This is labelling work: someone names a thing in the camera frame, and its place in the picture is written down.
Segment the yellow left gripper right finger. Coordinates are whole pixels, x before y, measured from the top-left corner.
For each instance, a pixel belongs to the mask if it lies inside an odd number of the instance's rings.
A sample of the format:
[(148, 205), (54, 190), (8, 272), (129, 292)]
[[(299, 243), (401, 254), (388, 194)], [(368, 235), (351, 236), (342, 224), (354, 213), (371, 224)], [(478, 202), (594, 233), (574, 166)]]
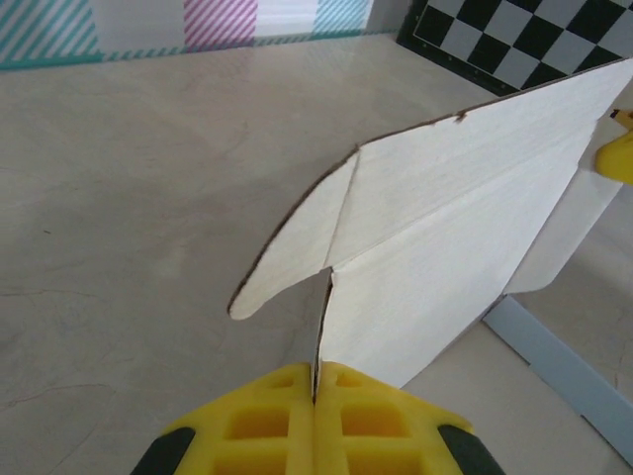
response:
[(502, 474), (463, 417), (325, 362), (316, 392), (317, 474)]

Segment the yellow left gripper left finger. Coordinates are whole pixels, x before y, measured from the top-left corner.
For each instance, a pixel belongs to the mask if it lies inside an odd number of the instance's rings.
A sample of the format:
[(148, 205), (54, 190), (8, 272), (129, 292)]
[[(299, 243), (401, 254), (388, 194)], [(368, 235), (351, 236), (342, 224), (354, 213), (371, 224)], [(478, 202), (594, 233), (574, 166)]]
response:
[(312, 474), (311, 367), (294, 363), (171, 423), (134, 474)]

